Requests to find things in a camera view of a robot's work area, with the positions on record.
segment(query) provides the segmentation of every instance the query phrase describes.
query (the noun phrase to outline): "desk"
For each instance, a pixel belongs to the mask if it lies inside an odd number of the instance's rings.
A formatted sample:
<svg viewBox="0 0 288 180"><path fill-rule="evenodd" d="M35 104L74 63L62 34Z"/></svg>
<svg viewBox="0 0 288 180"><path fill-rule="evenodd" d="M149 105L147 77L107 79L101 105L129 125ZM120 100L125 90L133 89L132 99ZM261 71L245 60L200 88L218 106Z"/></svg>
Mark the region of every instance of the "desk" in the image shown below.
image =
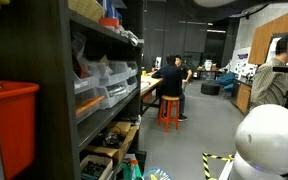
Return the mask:
<svg viewBox="0 0 288 180"><path fill-rule="evenodd" d="M198 72L198 79L201 79L201 74L202 73L211 73L210 76L212 76L212 74L214 73L214 80L216 80L216 77L217 77L217 73L218 71L217 70L210 70L210 71L207 71L207 70L197 70Z"/></svg>
<svg viewBox="0 0 288 180"><path fill-rule="evenodd" d="M159 104L155 104L155 102L159 99L158 96L156 95L155 99L151 103L144 103L143 99L150 94L152 91L155 89L158 89L160 87L160 84L162 83L162 79L154 79L151 76L141 76L141 81L142 82L149 82L150 85L148 86L147 89L144 91L141 91L141 115L143 115L148 108L150 107L156 107L159 108Z"/></svg>

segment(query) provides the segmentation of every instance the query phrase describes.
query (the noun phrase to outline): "orange stool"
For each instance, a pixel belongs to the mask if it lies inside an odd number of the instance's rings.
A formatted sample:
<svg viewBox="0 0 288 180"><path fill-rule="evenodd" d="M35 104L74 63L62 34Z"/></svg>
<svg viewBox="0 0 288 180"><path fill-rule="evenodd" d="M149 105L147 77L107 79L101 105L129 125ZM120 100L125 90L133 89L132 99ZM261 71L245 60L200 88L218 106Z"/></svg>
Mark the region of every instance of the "orange stool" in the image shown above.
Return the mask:
<svg viewBox="0 0 288 180"><path fill-rule="evenodd" d="M174 122L176 125L176 129L178 130L178 116L179 116L179 98L178 97L170 97L170 96L162 96L161 98L161 104L160 104L160 110L158 115L158 125L161 124L161 121L165 121L165 132L168 132L168 125L170 122ZM167 101L166 108L167 108L167 114L166 117L164 117L164 101ZM176 105L176 113L175 118L171 117L171 110L172 105L175 103Z"/></svg>

